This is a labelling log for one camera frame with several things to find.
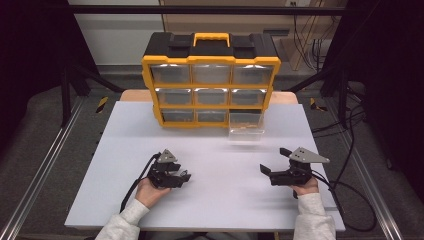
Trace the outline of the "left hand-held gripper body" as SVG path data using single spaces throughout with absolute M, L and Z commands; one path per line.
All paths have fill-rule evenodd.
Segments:
M 177 158 L 165 149 L 151 165 L 147 177 L 156 188 L 168 188 L 168 178 L 174 176 L 170 171 L 173 163 L 178 164 Z

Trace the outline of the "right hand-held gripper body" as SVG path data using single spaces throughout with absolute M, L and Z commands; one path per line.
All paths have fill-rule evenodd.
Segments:
M 304 185 L 312 177 L 311 163 L 329 163 L 330 159 L 306 148 L 298 147 L 291 151 L 289 169 L 286 172 L 285 185 Z

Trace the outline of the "clear plastic drawer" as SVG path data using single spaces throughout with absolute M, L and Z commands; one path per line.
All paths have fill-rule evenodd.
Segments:
M 263 114 L 231 112 L 228 130 L 231 141 L 258 141 L 265 132 Z

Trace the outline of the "yellow black drawer organizer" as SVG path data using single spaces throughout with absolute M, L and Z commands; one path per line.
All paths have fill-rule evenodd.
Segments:
M 153 112 L 156 98 L 153 96 L 150 67 L 154 64 L 272 65 L 274 71 L 267 93 L 267 109 L 273 91 L 273 82 L 280 69 L 281 60 L 276 53 L 271 36 L 268 34 L 237 36 L 230 33 L 193 33 L 190 35 L 176 35 L 159 32 L 151 36 L 141 59 L 141 64 L 144 84 L 149 89 L 153 99 Z M 229 124 L 226 126 L 194 126 L 192 124 L 165 126 L 160 122 L 159 124 L 163 127 L 178 128 L 229 127 Z

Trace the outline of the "person's right hand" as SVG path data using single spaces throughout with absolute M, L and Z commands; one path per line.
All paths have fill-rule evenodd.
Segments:
M 298 196 L 302 196 L 306 194 L 318 193 L 319 185 L 318 181 L 314 177 L 311 177 L 306 184 L 292 185 L 291 189 L 293 189 Z

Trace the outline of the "person's left hand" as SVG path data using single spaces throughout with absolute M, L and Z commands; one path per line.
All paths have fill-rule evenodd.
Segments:
M 147 208 L 151 208 L 170 192 L 170 188 L 156 188 L 148 178 L 143 178 L 137 186 L 135 199 Z

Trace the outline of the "yellow black tape marker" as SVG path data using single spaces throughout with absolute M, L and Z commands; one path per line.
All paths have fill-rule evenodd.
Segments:
M 314 98 L 310 98 L 310 109 L 317 111 L 328 111 L 328 109 L 324 106 L 318 106 Z
M 105 96 L 105 97 L 101 98 L 101 100 L 99 101 L 99 104 L 97 106 L 96 113 L 100 113 L 100 112 L 103 111 L 107 101 L 108 101 L 108 97 Z

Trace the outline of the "black metal stand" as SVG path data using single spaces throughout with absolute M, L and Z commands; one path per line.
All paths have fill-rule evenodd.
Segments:
M 320 72 L 301 81 L 300 83 L 287 89 L 288 92 L 297 93 L 305 87 L 317 82 L 323 81 L 319 90 L 323 97 L 332 97 L 334 94 L 338 96 L 337 117 L 341 125 L 347 128 L 347 90 L 348 79 L 346 72 L 339 64 L 331 64 L 324 67 Z
M 68 72 L 77 72 L 82 75 L 81 80 L 68 79 Z M 61 98 L 62 98 L 62 123 L 64 127 L 71 119 L 71 102 L 70 102 L 70 86 L 73 86 L 79 96 L 87 96 L 91 88 L 86 83 L 86 79 L 94 80 L 96 83 L 106 87 L 115 93 L 123 93 L 124 88 L 121 88 L 100 76 L 99 73 L 94 73 L 81 65 L 68 65 L 63 68 L 60 74 L 61 80 Z

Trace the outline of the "wooden table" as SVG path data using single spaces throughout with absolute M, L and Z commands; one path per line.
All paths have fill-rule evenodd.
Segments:
M 151 102 L 152 97 L 149 90 L 129 89 L 125 90 L 121 97 L 121 101 L 126 102 Z M 271 104 L 297 104 L 298 99 L 292 92 L 274 91 L 270 98 Z

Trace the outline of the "grid of clear drawers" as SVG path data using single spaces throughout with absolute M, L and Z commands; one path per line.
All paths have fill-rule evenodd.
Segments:
M 260 64 L 154 64 L 154 113 L 165 126 L 257 125 L 273 71 Z

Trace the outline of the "black curtain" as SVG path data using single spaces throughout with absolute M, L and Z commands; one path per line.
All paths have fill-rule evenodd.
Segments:
M 347 0 L 327 61 L 347 43 L 345 69 L 365 86 L 365 109 L 392 164 L 424 200 L 424 0 Z
M 31 97 L 61 84 L 66 72 L 86 95 L 79 65 L 97 73 L 68 0 L 0 0 L 0 150 L 9 144 Z

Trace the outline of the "black crossbar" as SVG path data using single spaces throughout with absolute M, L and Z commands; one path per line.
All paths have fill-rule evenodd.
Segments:
M 131 6 L 70 5 L 76 14 L 209 14 L 209 15 L 316 15 L 343 16 L 349 10 L 341 7 L 261 7 L 261 6 Z

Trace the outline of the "aluminium floor rail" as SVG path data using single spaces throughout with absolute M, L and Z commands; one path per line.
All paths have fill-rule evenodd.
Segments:
M 12 216 L 0 232 L 0 240 L 15 240 L 23 226 L 34 202 L 36 201 L 43 185 L 49 176 L 66 140 L 81 113 L 81 109 L 86 102 L 86 97 L 77 97 L 71 110 L 71 115 L 67 123 L 60 128 L 40 167 L 29 184 L 25 194 L 15 208 Z
M 337 117 L 338 103 L 330 98 L 327 98 L 325 103 L 327 104 L 332 117 L 339 121 Z M 338 127 L 341 132 L 343 144 L 348 150 L 349 161 L 355 169 L 357 178 L 364 189 L 364 193 L 370 202 L 370 205 L 375 211 L 376 219 L 385 235 L 386 240 L 404 240 L 403 235 L 383 198 L 383 195 L 378 189 L 371 172 L 367 169 L 363 158 L 360 156 L 360 153 L 355 146 L 357 143 L 357 137 L 354 135 L 352 118 L 353 114 L 358 113 L 360 109 L 360 105 L 352 107 L 351 110 L 346 113 L 347 128 L 344 128 L 342 125 Z

